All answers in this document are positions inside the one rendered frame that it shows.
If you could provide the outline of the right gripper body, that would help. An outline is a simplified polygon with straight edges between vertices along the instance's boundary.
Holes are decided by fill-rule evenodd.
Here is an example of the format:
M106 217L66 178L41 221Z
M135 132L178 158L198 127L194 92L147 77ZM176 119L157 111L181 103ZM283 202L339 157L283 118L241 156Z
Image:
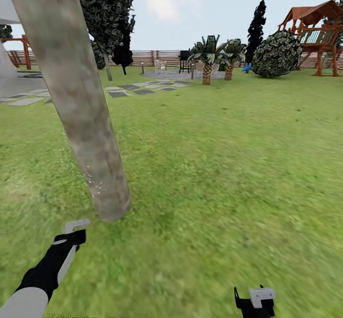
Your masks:
M243 318L270 318L274 317L273 302L269 299L262 300L262 308L255 308L251 299L241 299L240 304Z

